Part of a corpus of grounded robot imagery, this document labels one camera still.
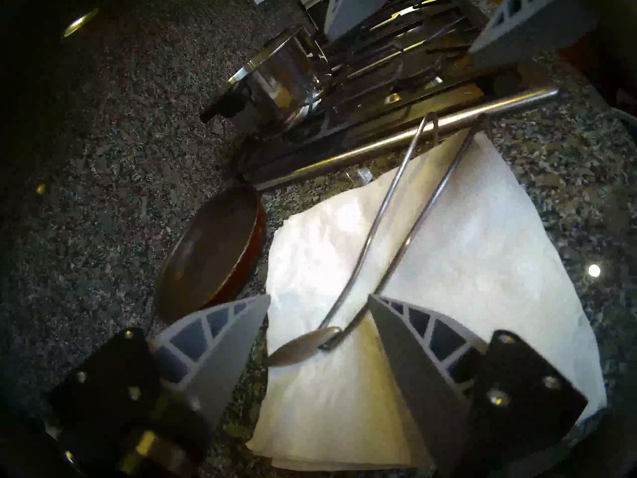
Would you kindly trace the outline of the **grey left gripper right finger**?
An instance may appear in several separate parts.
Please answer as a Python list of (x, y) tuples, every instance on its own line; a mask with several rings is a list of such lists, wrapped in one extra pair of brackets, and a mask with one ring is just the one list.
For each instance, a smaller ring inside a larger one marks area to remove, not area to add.
[(588, 399), (513, 331), (369, 295), (392, 374), (440, 477), (489, 477), (565, 437)]

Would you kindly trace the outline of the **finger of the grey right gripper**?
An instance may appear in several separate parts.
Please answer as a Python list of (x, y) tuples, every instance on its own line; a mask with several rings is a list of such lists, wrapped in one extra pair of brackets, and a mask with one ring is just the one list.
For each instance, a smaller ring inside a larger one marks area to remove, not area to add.
[(323, 27), (328, 41), (336, 41), (377, 12), (388, 0), (330, 0)]
[(478, 69), (502, 67), (568, 47), (596, 25), (582, 0), (502, 0), (468, 55)]

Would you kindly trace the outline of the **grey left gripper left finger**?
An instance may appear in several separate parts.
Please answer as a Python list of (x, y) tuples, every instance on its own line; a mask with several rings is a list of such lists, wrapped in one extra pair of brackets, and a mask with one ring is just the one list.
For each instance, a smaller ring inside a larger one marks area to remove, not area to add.
[(248, 362), (270, 304), (268, 295), (189, 314), (151, 341), (141, 328), (116, 332), (50, 392), (64, 425), (161, 419), (176, 397), (215, 428)]

